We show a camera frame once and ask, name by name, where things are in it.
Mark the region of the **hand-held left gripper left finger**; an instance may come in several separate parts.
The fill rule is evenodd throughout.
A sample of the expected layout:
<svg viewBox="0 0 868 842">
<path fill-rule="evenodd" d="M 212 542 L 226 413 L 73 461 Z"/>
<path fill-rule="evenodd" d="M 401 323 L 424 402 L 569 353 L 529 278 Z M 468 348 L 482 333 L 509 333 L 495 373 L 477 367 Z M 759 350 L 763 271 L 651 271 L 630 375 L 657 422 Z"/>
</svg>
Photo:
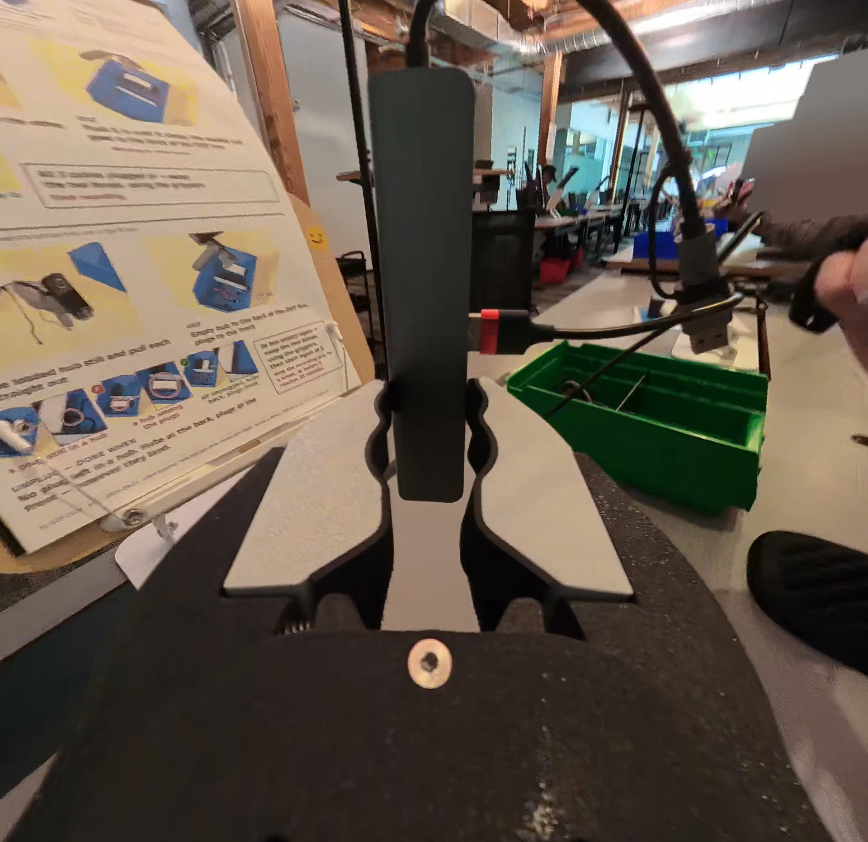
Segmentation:
<svg viewBox="0 0 868 842">
<path fill-rule="evenodd" d="M 391 516 L 387 385 L 339 397 L 291 436 L 224 579 L 228 595 L 295 591 L 374 538 Z"/>
</svg>

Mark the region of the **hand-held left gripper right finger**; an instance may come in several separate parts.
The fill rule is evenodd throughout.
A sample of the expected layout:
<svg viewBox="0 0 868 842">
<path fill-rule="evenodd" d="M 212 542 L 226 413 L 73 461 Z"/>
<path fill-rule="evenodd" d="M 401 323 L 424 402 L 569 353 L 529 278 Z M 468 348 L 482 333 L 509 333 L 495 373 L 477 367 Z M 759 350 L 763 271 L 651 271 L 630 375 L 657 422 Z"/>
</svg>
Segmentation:
<svg viewBox="0 0 868 842">
<path fill-rule="evenodd" d="M 569 444 L 489 378 L 468 383 L 475 476 L 461 531 L 474 601 L 632 601 Z"/>
</svg>

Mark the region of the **green plastic bin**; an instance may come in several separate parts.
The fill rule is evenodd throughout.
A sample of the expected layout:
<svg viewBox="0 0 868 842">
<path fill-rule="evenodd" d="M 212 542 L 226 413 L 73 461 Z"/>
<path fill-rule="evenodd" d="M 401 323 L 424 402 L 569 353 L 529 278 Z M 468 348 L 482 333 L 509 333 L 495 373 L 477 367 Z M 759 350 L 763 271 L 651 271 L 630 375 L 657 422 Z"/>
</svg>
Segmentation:
<svg viewBox="0 0 868 842">
<path fill-rule="evenodd" d="M 602 345 L 560 342 L 505 379 L 614 481 L 720 516 L 755 501 L 767 376 Z"/>
</svg>

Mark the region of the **dark grey usb hub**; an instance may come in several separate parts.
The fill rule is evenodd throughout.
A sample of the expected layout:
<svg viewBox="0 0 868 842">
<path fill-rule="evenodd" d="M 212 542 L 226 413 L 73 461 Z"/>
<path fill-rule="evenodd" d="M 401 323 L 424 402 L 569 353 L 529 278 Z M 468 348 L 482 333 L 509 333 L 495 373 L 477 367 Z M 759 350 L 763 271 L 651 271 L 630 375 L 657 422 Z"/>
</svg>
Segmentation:
<svg viewBox="0 0 868 842">
<path fill-rule="evenodd" d="M 474 87 L 453 67 L 371 78 L 371 142 L 396 480 L 462 498 Z"/>
</svg>

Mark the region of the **black hub cable grey plug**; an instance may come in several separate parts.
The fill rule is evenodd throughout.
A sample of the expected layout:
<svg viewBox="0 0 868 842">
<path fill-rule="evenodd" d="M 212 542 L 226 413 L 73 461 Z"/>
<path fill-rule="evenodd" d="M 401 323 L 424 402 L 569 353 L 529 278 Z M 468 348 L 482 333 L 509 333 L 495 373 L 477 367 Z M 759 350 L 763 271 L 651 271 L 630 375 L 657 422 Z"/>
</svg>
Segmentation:
<svg viewBox="0 0 868 842">
<path fill-rule="evenodd" d="M 716 240 L 700 215 L 689 174 L 689 152 L 675 116 L 645 50 L 609 0 L 576 0 L 599 23 L 624 58 L 634 81 L 655 117 L 667 153 L 667 167 L 679 189 L 682 212 L 679 245 L 680 289 L 675 323 L 688 335 L 695 355 L 728 346 L 728 326 L 738 302 L 727 298 L 717 261 Z M 427 45 L 429 19 L 439 0 L 418 0 L 410 22 L 406 68 L 431 67 Z"/>
</svg>

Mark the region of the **person's right hand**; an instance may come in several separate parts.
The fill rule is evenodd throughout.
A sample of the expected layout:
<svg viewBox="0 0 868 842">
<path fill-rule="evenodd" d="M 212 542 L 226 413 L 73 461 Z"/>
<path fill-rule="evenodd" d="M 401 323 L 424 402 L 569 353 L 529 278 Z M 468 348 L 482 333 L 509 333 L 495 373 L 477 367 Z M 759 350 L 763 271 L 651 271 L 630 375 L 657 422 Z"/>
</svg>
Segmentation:
<svg viewBox="0 0 868 842">
<path fill-rule="evenodd" d="M 815 293 L 839 327 L 860 366 L 867 370 L 867 241 L 854 251 L 837 251 L 819 266 Z"/>
</svg>

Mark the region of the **black tilted board stand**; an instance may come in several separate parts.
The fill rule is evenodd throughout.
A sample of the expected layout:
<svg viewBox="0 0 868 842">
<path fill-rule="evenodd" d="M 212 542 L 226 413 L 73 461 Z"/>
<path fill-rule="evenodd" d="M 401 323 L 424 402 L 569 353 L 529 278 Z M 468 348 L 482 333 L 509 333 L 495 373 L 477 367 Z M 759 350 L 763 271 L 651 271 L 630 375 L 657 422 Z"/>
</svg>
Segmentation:
<svg viewBox="0 0 868 842">
<path fill-rule="evenodd" d="M 754 230 L 754 227 L 763 219 L 764 212 L 756 212 L 747 218 L 738 230 L 732 234 L 731 239 L 727 244 L 722 246 L 718 251 L 717 261 L 718 266 L 722 266 L 725 261 L 741 246 L 747 236 Z"/>
</svg>

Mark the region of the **white metal sheet stand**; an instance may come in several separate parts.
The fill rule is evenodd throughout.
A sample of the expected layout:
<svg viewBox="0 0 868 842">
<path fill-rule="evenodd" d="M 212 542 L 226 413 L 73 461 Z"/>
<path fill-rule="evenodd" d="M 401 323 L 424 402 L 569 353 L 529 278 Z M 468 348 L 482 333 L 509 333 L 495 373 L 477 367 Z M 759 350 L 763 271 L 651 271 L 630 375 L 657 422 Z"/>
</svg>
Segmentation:
<svg viewBox="0 0 868 842">
<path fill-rule="evenodd" d="M 225 493 L 225 485 L 215 487 L 159 516 L 119 545 L 115 563 L 135 590 L 142 588 L 168 553 Z"/>
</svg>

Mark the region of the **black utility cart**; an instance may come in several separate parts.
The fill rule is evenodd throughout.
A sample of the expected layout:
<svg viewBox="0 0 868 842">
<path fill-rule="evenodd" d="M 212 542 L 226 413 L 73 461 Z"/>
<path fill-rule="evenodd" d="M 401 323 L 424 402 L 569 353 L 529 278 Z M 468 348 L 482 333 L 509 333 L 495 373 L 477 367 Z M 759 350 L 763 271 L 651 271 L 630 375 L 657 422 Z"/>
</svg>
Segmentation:
<svg viewBox="0 0 868 842">
<path fill-rule="evenodd" d="M 353 310 L 366 320 L 366 324 L 362 325 L 365 337 L 373 341 L 376 337 L 374 303 L 366 257 L 362 250 L 354 250 L 341 254 L 336 262 Z"/>
</svg>

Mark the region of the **brown backing board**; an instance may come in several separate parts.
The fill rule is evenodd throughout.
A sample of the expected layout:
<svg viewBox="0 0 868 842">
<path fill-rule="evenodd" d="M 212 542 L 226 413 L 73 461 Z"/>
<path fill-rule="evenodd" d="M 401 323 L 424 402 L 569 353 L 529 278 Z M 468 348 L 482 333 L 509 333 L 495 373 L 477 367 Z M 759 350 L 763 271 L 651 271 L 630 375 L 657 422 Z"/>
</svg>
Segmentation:
<svg viewBox="0 0 868 842">
<path fill-rule="evenodd" d="M 360 383 L 369 383 L 375 378 L 373 355 L 364 337 L 351 296 L 344 284 L 337 258 L 332 253 L 326 231 L 319 217 L 308 204 L 294 194 L 289 194 L 288 199 L 307 241 L 331 319 L 338 325 L 342 334 L 348 359 L 352 361 Z"/>
</svg>

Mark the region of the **black mesh waste bin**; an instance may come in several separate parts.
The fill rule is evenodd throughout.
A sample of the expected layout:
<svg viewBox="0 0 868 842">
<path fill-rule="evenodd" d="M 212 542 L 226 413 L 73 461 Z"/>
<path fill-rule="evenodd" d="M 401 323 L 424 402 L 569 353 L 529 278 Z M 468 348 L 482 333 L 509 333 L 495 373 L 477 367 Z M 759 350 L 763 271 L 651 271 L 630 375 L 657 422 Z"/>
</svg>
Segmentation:
<svg viewBox="0 0 868 842">
<path fill-rule="evenodd" d="M 471 313 L 530 311 L 536 220 L 533 210 L 473 213 Z"/>
</svg>

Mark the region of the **thin black pole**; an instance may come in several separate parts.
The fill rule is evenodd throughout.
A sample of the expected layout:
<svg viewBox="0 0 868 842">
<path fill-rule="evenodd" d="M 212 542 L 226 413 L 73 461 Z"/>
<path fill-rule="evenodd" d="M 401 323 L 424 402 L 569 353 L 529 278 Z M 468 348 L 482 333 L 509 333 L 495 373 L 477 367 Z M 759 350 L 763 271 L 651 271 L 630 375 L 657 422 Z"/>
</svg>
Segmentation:
<svg viewBox="0 0 868 842">
<path fill-rule="evenodd" d="M 359 160 L 359 182 L 363 194 L 364 217 L 371 252 L 371 263 L 373 267 L 374 287 L 377 301 L 377 319 L 380 328 L 380 342 L 383 349 L 383 360 L 380 364 L 382 373 L 379 374 L 379 377 L 387 381 L 390 377 L 390 363 L 385 328 L 385 301 L 383 296 L 380 244 L 378 241 L 372 172 L 368 158 L 367 134 L 364 124 L 364 109 L 356 58 L 351 0 L 338 0 L 338 4 L 340 29 L 344 48 L 344 64 L 348 79 L 353 115 L 353 129 Z"/>
</svg>

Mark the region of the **printed instruction sheet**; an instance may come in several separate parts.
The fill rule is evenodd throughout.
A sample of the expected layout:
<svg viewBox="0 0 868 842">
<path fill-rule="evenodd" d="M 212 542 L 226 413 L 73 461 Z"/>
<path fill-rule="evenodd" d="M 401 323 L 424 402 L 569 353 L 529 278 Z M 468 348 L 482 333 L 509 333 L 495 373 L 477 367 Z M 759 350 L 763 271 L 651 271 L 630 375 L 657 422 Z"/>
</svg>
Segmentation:
<svg viewBox="0 0 868 842">
<path fill-rule="evenodd" d="M 2 541 L 132 528 L 360 384 L 311 240 L 153 3 L 2 0 Z"/>
</svg>

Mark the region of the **slim wooden post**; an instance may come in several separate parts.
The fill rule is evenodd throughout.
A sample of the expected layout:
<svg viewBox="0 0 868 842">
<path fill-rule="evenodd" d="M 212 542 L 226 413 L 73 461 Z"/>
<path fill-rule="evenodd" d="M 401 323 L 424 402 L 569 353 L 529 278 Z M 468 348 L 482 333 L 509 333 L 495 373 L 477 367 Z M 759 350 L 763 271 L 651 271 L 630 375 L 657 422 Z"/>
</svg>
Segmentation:
<svg viewBox="0 0 868 842">
<path fill-rule="evenodd" d="M 540 166 L 549 163 L 554 153 L 561 63 L 561 52 L 547 55 L 543 61 L 541 111 L 537 140 L 537 163 Z"/>
</svg>

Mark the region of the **thick wooden post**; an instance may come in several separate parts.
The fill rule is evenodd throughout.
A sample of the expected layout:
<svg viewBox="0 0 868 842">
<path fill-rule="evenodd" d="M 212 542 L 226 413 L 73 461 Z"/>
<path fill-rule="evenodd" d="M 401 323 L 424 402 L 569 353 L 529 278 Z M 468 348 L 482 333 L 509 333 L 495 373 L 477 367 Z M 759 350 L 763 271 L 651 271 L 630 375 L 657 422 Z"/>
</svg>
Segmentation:
<svg viewBox="0 0 868 842">
<path fill-rule="evenodd" d="M 310 205 L 273 0 L 229 0 L 260 131 L 288 194 Z"/>
</svg>

